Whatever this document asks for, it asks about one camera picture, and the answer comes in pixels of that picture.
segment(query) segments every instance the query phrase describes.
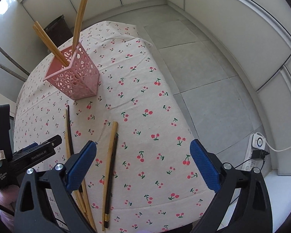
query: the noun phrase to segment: black power adapter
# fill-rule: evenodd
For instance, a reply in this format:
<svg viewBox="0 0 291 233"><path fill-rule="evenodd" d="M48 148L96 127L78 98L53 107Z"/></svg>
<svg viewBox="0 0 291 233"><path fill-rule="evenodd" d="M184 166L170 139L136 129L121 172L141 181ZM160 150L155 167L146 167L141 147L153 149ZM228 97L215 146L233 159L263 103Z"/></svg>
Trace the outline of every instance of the black power adapter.
<svg viewBox="0 0 291 233"><path fill-rule="evenodd" d="M269 155L269 152L265 150L253 150L251 154L251 159L254 160L265 160L266 156Z"/></svg>

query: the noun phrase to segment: cherry print tablecloth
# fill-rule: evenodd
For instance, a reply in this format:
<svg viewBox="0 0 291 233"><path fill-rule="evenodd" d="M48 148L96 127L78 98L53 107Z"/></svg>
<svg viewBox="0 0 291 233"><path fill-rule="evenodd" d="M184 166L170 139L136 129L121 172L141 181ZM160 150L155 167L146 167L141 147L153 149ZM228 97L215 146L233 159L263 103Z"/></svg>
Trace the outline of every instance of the cherry print tablecloth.
<svg viewBox="0 0 291 233"><path fill-rule="evenodd" d="M107 21L84 30L81 40L100 70L98 95L73 101L43 82L53 58L48 55L30 74L20 94L14 147L21 149L60 134L63 143L56 148L56 155L35 169L48 170L65 163L65 108L69 104L75 152L88 140L97 144L97 156L85 182L101 232L105 160L112 121L116 120L119 141L107 231L162 232L196 221L214 192L207 188L190 156L194 138L151 56L151 44L139 38L135 26ZM61 218L54 197L49 196Z"/></svg>

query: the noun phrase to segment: silver screw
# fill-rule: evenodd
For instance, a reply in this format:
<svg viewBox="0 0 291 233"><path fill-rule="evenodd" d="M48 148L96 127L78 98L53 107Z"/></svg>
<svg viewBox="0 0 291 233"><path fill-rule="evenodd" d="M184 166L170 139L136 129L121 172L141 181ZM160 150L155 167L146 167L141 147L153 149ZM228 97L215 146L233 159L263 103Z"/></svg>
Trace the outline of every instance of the silver screw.
<svg viewBox="0 0 291 233"><path fill-rule="evenodd" d="M28 170L27 170L27 174L32 174L33 173L33 168L29 168Z"/></svg>
<svg viewBox="0 0 291 233"><path fill-rule="evenodd" d="M232 165L230 163L224 163L223 167L227 170L230 170L232 168Z"/></svg>
<svg viewBox="0 0 291 233"><path fill-rule="evenodd" d="M257 167L254 167L254 168L253 168L253 171L254 171L255 173L260 173L260 169L257 168Z"/></svg>
<svg viewBox="0 0 291 233"><path fill-rule="evenodd" d="M59 170L63 169L63 167L64 167L63 164L57 164L57 165L55 166L55 170L59 171Z"/></svg>

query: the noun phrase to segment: pink sleeve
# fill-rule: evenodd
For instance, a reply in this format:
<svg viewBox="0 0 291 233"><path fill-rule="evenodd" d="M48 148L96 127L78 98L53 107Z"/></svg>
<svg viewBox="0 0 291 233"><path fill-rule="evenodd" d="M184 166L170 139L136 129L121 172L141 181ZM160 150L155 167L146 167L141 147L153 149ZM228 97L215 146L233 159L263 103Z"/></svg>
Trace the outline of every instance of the pink sleeve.
<svg viewBox="0 0 291 233"><path fill-rule="evenodd" d="M0 190L0 205L14 211L11 203L16 202L19 193L19 187L16 185L8 186ZM14 216L9 215L0 210L0 216L3 223L11 230L14 231Z"/></svg>

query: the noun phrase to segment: pink plastic holder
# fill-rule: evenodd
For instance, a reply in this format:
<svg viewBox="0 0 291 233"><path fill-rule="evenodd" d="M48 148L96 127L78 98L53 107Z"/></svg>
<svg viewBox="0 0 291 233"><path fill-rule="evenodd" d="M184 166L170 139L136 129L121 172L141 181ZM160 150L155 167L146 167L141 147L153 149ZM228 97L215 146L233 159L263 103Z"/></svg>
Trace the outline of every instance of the pink plastic holder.
<svg viewBox="0 0 291 233"><path fill-rule="evenodd" d="M44 80L63 92L72 100L97 95L99 70L79 43L72 54L72 46L61 51L70 62L68 67L53 58Z"/></svg>

